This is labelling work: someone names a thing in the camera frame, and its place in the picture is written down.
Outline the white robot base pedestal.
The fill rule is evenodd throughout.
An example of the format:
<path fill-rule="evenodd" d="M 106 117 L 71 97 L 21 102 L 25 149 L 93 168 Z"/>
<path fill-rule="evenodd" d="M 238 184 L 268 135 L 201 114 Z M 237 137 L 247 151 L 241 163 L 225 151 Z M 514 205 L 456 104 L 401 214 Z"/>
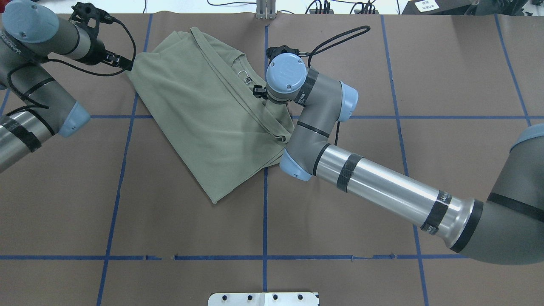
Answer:
<path fill-rule="evenodd" d="M 208 306 L 319 306 L 314 292 L 242 292 L 211 294 Z"/>

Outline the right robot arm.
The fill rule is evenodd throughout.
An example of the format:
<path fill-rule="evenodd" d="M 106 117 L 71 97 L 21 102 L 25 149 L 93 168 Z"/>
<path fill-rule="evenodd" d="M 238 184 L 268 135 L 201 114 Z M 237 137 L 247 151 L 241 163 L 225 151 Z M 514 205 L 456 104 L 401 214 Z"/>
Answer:
<path fill-rule="evenodd" d="M 526 128 L 485 201 L 459 199 L 328 142 L 336 122 L 354 112 L 359 93 L 309 68 L 306 53 L 287 46 L 266 51 L 266 85 L 253 95 L 303 107 L 280 168 L 308 181 L 318 177 L 397 214 L 470 259 L 529 265 L 544 258 L 543 125 Z"/>

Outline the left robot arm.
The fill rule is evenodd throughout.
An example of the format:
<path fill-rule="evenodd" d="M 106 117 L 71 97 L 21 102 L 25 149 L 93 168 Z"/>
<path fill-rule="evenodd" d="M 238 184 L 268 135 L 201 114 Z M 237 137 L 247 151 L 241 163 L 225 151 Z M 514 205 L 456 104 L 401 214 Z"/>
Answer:
<path fill-rule="evenodd" d="M 90 121 L 83 105 L 43 68 L 45 63 L 65 64 L 49 54 L 89 66 L 107 64 L 119 74 L 134 64 L 99 40 L 101 24 L 122 22 L 92 3 L 76 3 L 69 19 L 34 0 L 11 0 L 3 8 L 1 89 L 9 89 L 24 105 L 1 115 L 2 172 L 53 136 L 70 137 Z"/>

